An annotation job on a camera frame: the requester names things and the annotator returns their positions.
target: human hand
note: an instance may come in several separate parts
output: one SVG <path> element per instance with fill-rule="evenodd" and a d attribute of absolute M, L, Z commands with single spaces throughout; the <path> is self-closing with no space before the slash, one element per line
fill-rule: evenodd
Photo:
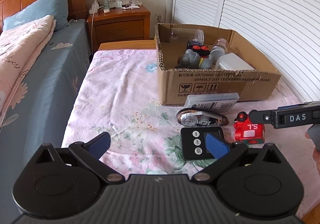
<path fill-rule="evenodd" d="M 311 139 L 308 133 L 305 133 L 306 138 Z M 318 151 L 316 148 L 313 150 L 313 160 L 316 162 L 317 170 L 320 175 L 320 151 Z"/>

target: cardboard box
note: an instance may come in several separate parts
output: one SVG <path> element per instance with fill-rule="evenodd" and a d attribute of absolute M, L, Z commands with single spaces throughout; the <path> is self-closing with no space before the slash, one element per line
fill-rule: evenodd
<path fill-rule="evenodd" d="M 170 42 L 170 28 L 200 29 L 204 44 L 212 47 L 219 38 L 228 40 L 234 52 L 256 70 L 174 69 L 186 50 L 187 42 Z M 264 100 L 270 97 L 281 74 L 267 57 L 233 30 L 191 24 L 157 24 L 159 96 L 163 105 L 184 105 L 191 94 L 239 94 L 239 101 Z"/>

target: black tool handle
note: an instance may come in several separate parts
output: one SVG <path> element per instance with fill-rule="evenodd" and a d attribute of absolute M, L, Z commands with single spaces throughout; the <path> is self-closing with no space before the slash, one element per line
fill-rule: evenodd
<path fill-rule="evenodd" d="M 311 126 L 308 131 L 308 135 L 316 146 L 316 149 L 320 151 L 320 125 Z"/>

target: white cable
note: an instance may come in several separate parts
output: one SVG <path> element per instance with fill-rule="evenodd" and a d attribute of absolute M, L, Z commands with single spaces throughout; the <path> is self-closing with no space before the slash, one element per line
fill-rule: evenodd
<path fill-rule="evenodd" d="M 92 33 L 93 33 L 93 17 L 94 17 L 94 12 L 96 11 L 96 5 L 97 5 L 97 0 L 94 0 L 94 11 L 93 11 L 93 14 L 92 14 L 92 23 L 91 23 L 91 51 L 92 51 L 92 54 L 93 54 L 93 44 L 92 44 Z"/>

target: drawer handle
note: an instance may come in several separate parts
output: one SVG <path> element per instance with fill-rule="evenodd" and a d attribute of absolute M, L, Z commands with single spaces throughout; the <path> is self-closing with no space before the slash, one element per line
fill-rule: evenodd
<path fill-rule="evenodd" d="M 123 31 L 128 31 L 127 29 L 123 29 L 123 30 L 118 30 L 116 32 L 123 32 Z"/>

